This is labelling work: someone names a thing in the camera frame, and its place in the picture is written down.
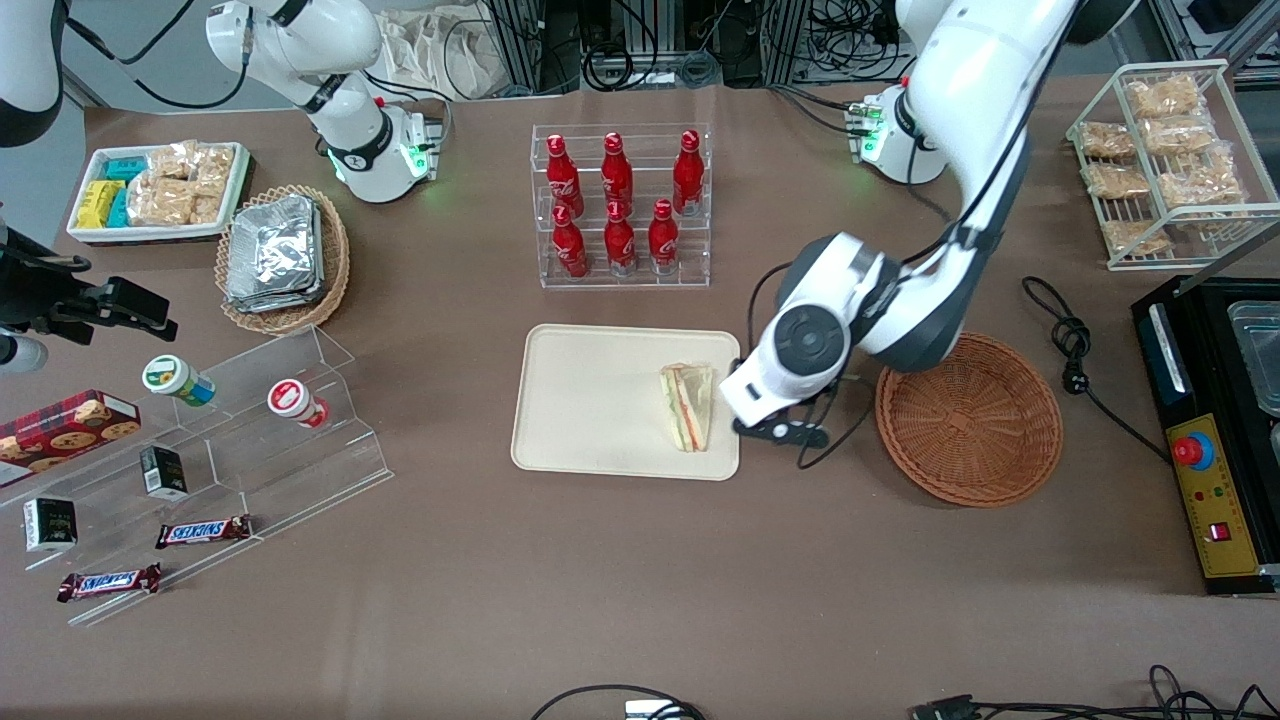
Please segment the yellow control panel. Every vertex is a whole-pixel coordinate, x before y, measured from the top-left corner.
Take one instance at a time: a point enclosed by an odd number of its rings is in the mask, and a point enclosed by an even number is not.
[[[1165,433],[1204,577],[1257,575],[1258,557],[1222,456],[1213,415],[1202,415]]]

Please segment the wicker basket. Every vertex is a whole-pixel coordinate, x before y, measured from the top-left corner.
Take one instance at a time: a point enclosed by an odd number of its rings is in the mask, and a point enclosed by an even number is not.
[[[927,373],[886,369],[876,420],[893,462],[942,500],[998,507],[1036,492],[1057,466],[1062,416],[1039,373],[1009,346],[960,336]]]
[[[333,202],[319,190],[287,184],[273,187],[266,192],[251,197],[244,206],[275,202],[292,193],[306,195],[320,206],[320,241],[324,243],[324,277],[329,286],[325,296],[315,305],[301,305],[297,307],[284,307],[268,313],[241,313],[223,302],[223,314],[237,325],[260,333],[284,336],[303,327],[319,325],[333,315],[342,302],[342,296],[347,292],[347,279],[351,275],[351,246],[347,242],[347,229],[342,225],[342,218]],[[214,265],[214,282],[218,290],[227,295],[227,254],[230,245],[230,225],[223,229],[223,237],[218,240],[218,263]]]

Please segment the snickers logo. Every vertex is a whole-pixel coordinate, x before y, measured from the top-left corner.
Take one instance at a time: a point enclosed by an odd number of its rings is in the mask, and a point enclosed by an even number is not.
[[[87,593],[127,588],[133,584],[137,577],[137,570],[131,570],[128,573],[108,573],[106,575],[90,575],[88,578],[81,580],[79,591],[82,593]]]
[[[216,538],[223,534],[223,528],[227,527],[227,520],[215,520],[211,523],[195,523],[192,525],[178,525],[169,532],[169,542],[179,541],[198,541]]]

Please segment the clear acrylic shelf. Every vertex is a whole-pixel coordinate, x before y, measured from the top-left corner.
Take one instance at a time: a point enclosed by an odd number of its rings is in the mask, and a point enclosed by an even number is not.
[[[0,496],[0,524],[20,530],[22,503],[36,496],[76,503],[76,547],[28,553],[27,569],[47,578],[50,602],[69,573],[136,570],[152,562],[160,562],[164,593],[393,477],[338,372],[352,360],[333,338],[308,327],[205,370],[218,393],[204,407],[148,395],[137,402],[141,432],[8,488],[10,493]],[[266,391],[288,377],[329,404],[324,425],[303,428],[268,409]],[[138,454],[148,445],[182,457],[187,498],[169,502],[145,493]],[[251,538],[155,548],[161,524],[246,512],[252,516]],[[72,602],[68,621],[92,625],[148,597],[132,592]]]
[[[1203,268],[1280,222],[1280,199],[1253,143],[1249,128],[1245,127],[1236,108],[1225,77],[1226,67],[1225,60],[1124,65],[1111,76],[1068,129],[1066,140],[1075,147],[1082,170],[1089,164],[1126,167],[1140,172],[1151,188],[1149,193],[1129,200],[1101,200],[1089,196],[1100,224],[1119,220],[1142,223],[1147,227],[1124,249],[1112,249],[1103,241],[1107,268],[1112,270]],[[1179,73],[1194,78],[1197,88],[1204,97],[1216,136],[1231,149],[1235,174],[1244,191],[1240,202],[1169,208],[1160,192],[1161,174],[1187,172],[1196,165],[1207,164],[1210,158],[1206,152],[1176,156],[1148,152],[1125,87],[1134,81],[1155,85]],[[1135,156],[1119,160],[1087,158],[1079,135],[1080,123],[1085,120],[1125,126],[1134,138]],[[1135,252],[1139,245],[1161,232],[1169,238],[1169,247],[1148,255]]]
[[[680,136],[686,129],[701,135],[700,152],[707,172],[703,176],[703,206],[695,217],[677,217],[677,269],[673,274],[653,272],[649,259],[649,220],[653,204],[660,197],[671,199],[672,170],[680,155]],[[636,237],[636,270],[626,278],[609,272],[604,250],[604,187],[600,183],[600,164],[604,161],[604,136],[617,132],[635,178],[635,202],[631,227]],[[547,182],[547,138],[564,137],[568,156],[577,165],[585,210],[576,220],[586,243],[591,272],[585,278],[572,278],[556,258],[552,243],[552,199]],[[547,288],[605,290],[625,287],[707,287],[712,282],[712,135],[708,123],[644,123],[598,126],[534,126],[529,163],[534,191],[534,234],[538,247],[538,274]]]

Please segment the small black box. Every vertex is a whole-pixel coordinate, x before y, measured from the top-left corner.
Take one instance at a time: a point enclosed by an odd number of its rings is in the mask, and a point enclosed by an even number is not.
[[[76,544],[76,505],[58,497],[33,497],[22,505],[27,551],[68,550]]]
[[[182,457],[172,450],[150,446],[142,451],[142,479],[147,495],[160,500],[178,501],[187,497],[187,478],[182,473]]]

